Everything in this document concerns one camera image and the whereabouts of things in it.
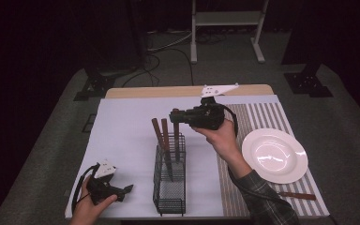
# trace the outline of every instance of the shelf leg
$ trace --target shelf leg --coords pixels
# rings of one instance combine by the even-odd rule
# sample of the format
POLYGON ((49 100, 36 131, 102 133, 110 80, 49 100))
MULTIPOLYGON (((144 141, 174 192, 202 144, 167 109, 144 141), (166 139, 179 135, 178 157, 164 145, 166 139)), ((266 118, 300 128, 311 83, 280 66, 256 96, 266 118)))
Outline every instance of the shelf leg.
POLYGON ((192 25, 191 25, 191 63, 196 64, 197 63, 197 43, 195 41, 196 36, 196 21, 195 21, 195 15, 196 15, 196 0, 192 0, 192 25))
POLYGON ((257 25, 256 36, 252 37, 250 39, 250 41, 252 42, 253 50, 256 54, 256 57, 257 57, 257 60, 259 61, 259 63, 265 63, 265 59, 264 59, 262 50, 260 49, 260 46, 259 46, 259 39, 260 39, 260 34, 262 33, 263 23, 264 23, 264 19, 265 19, 265 13, 266 13, 267 7, 268 7, 268 1, 269 0, 265 0, 263 3, 262 13, 260 14, 259 24, 257 25))

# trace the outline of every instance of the human hand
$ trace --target human hand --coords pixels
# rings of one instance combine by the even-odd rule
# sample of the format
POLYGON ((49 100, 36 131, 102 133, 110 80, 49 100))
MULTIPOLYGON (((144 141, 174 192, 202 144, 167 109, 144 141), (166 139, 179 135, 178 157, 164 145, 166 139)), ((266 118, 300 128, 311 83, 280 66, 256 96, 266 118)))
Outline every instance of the human hand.
POLYGON ((198 127, 192 129, 206 137, 206 140, 213 145, 218 155, 227 162, 236 178, 247 175, 252 171, 238 147, 232 121, 225 119, 218 130, 198 127))
POLYGON ((89 179, 90 175, 86 177, 82 183, 81 198, 75 207, 72 219, 69 222, 70 225, 93 224, 98 219, 100 214, 117 199, 116 195, 112 195, 98 205, 94 205, 92 198, 89 195, 89 191, 86 188, 89 179))

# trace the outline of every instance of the white paper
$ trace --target white paper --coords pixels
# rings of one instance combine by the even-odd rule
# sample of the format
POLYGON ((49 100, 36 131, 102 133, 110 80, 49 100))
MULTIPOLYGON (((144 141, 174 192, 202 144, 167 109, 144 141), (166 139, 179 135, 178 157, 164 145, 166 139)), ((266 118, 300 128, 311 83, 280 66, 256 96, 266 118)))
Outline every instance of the white paper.
MULTIPOLYGON (((277 96, 215 97, 221 104, 278 102, 277 96)), ((151 119, 168 119, 173 108, 192 109, 201 104, 200 97, 105 98, 98 107, 89 144, 67 205, 71 218, 71 201, 79 177, 102 159, 117 168, 111 185, 124 188, 134 185, 123 202, 115 202, 101 215, 103 218, 159 218, 153 203, 153 175, 157 138, 151 119)), ((217 154, 204 136, 189 125, 180 124, 186 138, 186 213, 184 217, 223 217, 218 179, 217 154)))

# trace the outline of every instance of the white plate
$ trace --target white plate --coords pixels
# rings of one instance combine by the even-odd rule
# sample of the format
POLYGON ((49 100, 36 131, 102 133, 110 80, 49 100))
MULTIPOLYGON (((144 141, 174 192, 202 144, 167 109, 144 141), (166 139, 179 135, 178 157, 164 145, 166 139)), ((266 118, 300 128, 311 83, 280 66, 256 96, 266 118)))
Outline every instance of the white plate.
POLYGON ((297 181, 308 168, 307 154, 300 142, 273 128, 250 132, 242 143, 242 155, 259 176, 277 184, 297 181))

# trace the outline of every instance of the wire utensil holder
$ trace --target wire utensil holder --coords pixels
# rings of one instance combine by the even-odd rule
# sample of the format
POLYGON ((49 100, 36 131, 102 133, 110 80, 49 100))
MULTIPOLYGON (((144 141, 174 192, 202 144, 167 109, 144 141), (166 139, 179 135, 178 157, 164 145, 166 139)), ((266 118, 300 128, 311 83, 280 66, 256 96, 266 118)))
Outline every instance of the wire utensil holder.
POLYGON ((163 214, 186 213, 186 140, 169 133, 169 151, 157 145, 154 169, 154 205, 163 214))

